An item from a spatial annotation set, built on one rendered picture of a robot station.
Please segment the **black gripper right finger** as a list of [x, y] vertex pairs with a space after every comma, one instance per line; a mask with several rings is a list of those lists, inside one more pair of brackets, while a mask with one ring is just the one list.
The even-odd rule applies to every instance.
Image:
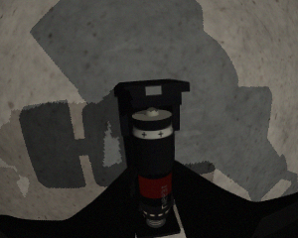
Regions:
[[186, 238], [264, 238], [298, 219], [298, 191], [248, 201], [180, 162], [173, 162], [172, 190]]

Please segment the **black cylindrical battery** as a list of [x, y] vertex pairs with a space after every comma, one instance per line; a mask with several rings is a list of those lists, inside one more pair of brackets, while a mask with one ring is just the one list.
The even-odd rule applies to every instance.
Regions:
[[168, 217], [172, 203], [172, 112], [150, 107], [132, 115], [132, 140], [140, 179], [140, 205], [149, 221]]

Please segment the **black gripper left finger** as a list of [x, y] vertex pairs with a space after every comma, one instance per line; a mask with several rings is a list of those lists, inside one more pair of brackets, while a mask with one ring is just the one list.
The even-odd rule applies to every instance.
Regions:
[[0, 214], [0, 238], [136, 238], [140, 178], [130, 164], [98, 198], [65, 221]]

